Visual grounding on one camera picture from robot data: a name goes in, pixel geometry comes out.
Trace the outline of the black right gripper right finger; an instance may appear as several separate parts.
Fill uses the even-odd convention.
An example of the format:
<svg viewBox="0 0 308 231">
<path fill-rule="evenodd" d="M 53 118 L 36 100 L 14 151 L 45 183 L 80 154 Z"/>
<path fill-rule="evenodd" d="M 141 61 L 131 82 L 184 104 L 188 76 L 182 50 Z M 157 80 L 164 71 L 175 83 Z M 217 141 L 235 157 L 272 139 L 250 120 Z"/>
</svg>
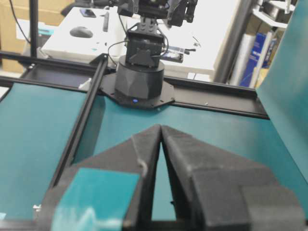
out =
<svg viewBox="0 0 308 231">
<path fill-rule="evenodd" d="M 305 212 L 272 170 L 169 126 L 161 127 L 167 161 L 195 227 L 205 231 L 303 231 Z"/>
</svg>

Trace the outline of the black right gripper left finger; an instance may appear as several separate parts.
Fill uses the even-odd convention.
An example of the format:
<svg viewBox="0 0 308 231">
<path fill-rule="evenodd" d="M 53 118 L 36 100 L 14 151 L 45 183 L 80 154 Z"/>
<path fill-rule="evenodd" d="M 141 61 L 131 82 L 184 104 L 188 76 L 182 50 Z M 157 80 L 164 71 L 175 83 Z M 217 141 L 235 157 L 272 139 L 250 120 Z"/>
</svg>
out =
<svg viewBox="0 0 308 231">
<path fill-rule="evenodd" d="M 152 218 L 161 127 L 67 168 L 46 193 L 40 231 L 135 231 Z"/>
</svg>

